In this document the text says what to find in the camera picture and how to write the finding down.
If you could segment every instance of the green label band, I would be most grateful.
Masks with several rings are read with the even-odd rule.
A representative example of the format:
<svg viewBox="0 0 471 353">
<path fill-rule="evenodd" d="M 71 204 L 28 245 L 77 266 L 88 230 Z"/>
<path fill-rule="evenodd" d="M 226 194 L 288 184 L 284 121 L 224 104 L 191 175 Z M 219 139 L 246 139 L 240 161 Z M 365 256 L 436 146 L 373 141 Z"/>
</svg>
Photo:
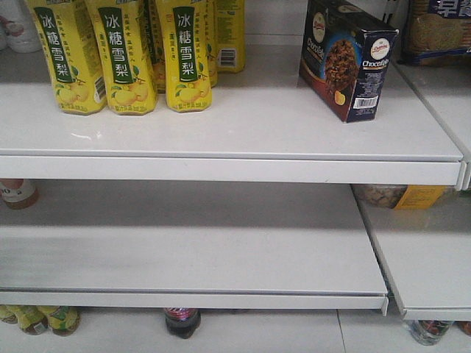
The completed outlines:
<svg viewBox="0 0 471 353">
<path fill-rule="evenodd" d="M 65 57 L 54 13 L 47 7 L 35 7 L 35 12 L 38 16 L 41 28 L 43 29 L 44 40 L 49 47 L 56 80 L 64 83 L 72 83 L 74 79 L 72 78 L 71 69 Z"/>
<path fill-rule="evenodd" d="M 119 84 L 133 83 L 134 80 L 126 50 L 121 9 L 116 7 L 100 7 L 98 11 L 102 18 L 110 50 L 114 82 Z"/>
<path fill-rule="evenodd" d="M 198 80 L 196 51 L 194 47 L 194 7 L 175 7 L 175 30 L 177 33 L 178 60 L 180 62 L 180 81 Z"/>
</svg>

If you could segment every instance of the brand logo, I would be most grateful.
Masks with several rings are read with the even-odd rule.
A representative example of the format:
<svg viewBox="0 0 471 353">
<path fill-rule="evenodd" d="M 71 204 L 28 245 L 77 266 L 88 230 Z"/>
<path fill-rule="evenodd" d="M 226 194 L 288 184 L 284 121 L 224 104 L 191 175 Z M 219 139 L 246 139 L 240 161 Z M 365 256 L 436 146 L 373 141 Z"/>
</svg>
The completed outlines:
<svg viewBox="0 0 471 353">
<path fill-rule="evenodd" d="M 389 49 L 391 49 L 389 41 L 385 38 L 380 38 L 371 47 L 371 57 L 375 60 L 381 60 L 389 53 Z"/>
<path fill-rule="evenodd" d="M 317 13 L 312 21 L 312 32 L 317 43 L 321 43 L 325 36 L 325 18 L 323 14 Z"/>
</svg>

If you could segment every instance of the cereal image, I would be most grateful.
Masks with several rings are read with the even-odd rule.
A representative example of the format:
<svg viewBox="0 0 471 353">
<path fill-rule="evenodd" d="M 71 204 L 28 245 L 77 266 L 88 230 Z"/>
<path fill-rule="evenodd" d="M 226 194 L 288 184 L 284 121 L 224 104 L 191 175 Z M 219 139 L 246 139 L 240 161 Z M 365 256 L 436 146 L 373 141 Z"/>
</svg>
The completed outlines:
<svg viewBox="0 0 471 353">
<path fill-rule="evenodd" d="M 355 82 L 358 66 L 353 44 L 346 39 L 337 40 L 325 60 L 325 81 L 331 95 Z"/>
</svg>

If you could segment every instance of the shelf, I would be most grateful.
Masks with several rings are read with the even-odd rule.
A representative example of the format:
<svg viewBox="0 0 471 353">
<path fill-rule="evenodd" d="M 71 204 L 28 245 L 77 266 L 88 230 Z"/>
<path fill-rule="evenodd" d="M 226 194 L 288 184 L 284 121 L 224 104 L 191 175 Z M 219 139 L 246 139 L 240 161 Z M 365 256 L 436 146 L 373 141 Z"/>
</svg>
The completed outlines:
<svg viewBox="0 0 471 353">
<path fill-rule="evenodd" d="M 204 310 L 189 340 L 168 334 L 156 309 L 85 308 L 79 328 L 67 338 L 50 331 L 28 336 L 0 324 L 0 352 L 62 353 L 64 346 L 68 353 L 344 352 L 335 310 Z"/>
<path fill-rule="evenodd" d="M 471 68 L 397 65 L 397 69 L 464 154 L 467 171 L 463 188 L 468 188 L 471 178 Z"/>
<path fill-rule="evenodd" d="M 417 343 L 407 330 L 399 310 L 391 301 L 386 317 L 372 311 L 339 310 L 346 353 L 465 353 L 471 339 L 453 325 L 435 346 Z"/>
<path fill-rule="evenodd" d="M 1 209 L 0 302 L 386 307 L 347 185 L 40 181 Z"/>
<path fill-rule="evenodd" d="M 220 75 L 201 113 L 162 95 L 143 117 L 83 117 L 55 106 L 40 52 L 3 51 L 2 177 L 458 184 L 462 153 L 394 67 L 377 118 L 343 124 L 299 59 L 299 45 L 247 46 L 246 70 Z"/>
<path fill-rule="evenodd" d="M 404 317 L 470 321 L 471 198 L 428 210 L 360 205 Z"/>
</svg>

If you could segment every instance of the white bottle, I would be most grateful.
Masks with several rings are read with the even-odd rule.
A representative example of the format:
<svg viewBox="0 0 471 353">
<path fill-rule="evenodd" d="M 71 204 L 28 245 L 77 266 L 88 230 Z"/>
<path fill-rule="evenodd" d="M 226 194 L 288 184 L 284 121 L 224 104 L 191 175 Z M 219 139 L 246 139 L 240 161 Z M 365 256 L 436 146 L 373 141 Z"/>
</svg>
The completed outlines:
<svg viewBox="0 0 471 353">
<path fill-rule="evenodd" d="M 13 51 L 30 53 L 41 49 L 38 32 L 23 0 L 0 0 L 0 23 Z"/>
<path fill-rule="evenodd" d="M 3 26 L 0 25 L 0 50 L 5 49 L 8 47 L 7 43 L 7 35 L 3 29 Z"/>
</svg>

